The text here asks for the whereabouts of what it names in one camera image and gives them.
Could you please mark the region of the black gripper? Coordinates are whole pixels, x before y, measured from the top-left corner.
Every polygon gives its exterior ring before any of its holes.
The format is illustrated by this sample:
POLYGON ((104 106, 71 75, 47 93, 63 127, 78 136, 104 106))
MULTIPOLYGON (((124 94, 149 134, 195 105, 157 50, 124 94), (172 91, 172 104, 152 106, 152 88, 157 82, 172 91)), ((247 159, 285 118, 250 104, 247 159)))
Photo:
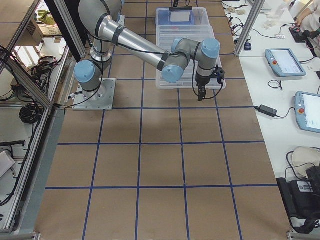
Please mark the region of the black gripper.
POLYGON ((198 101, 203 101, 206 99, 206 85, 210 82, 210 80, 210 76, 202 76, 198 73, 195 75, 195 81, 198 90, 198 101))

